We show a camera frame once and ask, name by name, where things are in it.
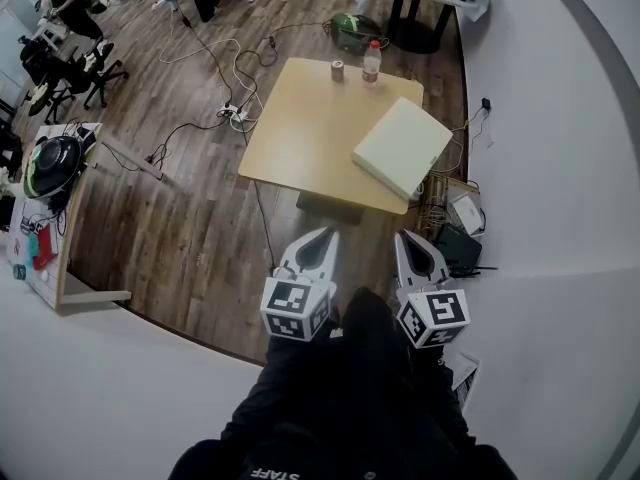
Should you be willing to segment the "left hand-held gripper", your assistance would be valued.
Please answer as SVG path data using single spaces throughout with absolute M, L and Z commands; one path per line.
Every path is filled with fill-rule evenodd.
M 285 249 L 281 266 L 265 280 L 260 303 L 270 336 L 311 341 L 329 318 L 339 243 L 337 230 L 322 227 Z

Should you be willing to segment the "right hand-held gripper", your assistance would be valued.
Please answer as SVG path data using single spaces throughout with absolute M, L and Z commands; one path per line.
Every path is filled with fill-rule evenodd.
M 463 289 L 449 275 L 443 254 L 414 232 L 394 236 L 400 303 L 396 320 L 416 349 L 455 341 L 470 324 Z

